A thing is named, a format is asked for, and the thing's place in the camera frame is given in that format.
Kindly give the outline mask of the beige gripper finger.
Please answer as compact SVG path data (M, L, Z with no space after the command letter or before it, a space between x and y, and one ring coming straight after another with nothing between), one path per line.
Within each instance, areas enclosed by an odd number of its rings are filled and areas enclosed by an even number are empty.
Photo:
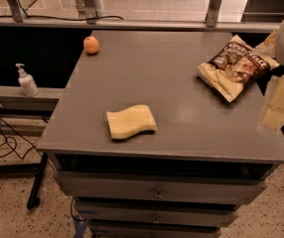
M260 123L270 129L281 129L284 125L284 75L272 76L265 92Z

